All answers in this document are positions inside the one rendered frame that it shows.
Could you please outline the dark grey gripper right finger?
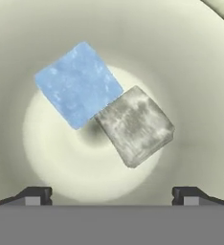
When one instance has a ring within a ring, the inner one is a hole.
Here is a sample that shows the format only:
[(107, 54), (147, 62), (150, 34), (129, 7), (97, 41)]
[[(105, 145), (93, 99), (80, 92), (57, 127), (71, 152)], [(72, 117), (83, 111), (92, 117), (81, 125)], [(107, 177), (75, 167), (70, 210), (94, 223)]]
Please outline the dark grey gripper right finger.
[(209, 196), (198, 187), (173, 187), (173, 206), (224, 205), (224, 200)]

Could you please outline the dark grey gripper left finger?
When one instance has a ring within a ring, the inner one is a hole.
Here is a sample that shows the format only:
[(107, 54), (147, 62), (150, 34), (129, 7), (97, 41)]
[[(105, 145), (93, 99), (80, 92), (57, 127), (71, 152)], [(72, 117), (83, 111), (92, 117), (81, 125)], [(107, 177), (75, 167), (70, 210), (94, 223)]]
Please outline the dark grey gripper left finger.
[(15, 196), (0, 200), (0, 205), (52, 206), (52, 194), (51, 187), (27, 187)]

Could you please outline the grey ice cube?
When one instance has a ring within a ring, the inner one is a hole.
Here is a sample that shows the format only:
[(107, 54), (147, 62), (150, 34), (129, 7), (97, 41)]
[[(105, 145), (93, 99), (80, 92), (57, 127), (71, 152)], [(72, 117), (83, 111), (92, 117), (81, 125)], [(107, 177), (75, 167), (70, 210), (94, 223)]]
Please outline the grey ice cube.
[(137, 85), (102, 109), (95, 119), (129, 168), (138, 167), (173, 140), (173, 123)]

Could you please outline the cream white ice bowl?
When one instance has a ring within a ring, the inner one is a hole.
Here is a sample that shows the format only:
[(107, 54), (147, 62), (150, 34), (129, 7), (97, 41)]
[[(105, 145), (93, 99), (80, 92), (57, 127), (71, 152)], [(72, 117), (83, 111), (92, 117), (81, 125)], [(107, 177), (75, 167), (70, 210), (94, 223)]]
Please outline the cream white ice bowl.
[[(96, 122), (71, 128), (34, 75), (81, 41), (175, 127), (130, 169)], [(224, 21), (201, 0), (0, 0), (0, 199), (49, 186), (58, 205), (167, 205), (175, 186), (224, 199)]]

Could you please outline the blue ice cube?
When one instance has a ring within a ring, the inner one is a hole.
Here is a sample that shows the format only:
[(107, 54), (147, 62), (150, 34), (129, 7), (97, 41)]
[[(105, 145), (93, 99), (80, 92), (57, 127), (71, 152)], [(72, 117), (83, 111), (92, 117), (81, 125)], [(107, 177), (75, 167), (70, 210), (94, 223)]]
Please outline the blue ice cube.
[(38, 89), (75, 130), (123, 93), (122, 86), (87, 42), (77, 44), (34, 78)]

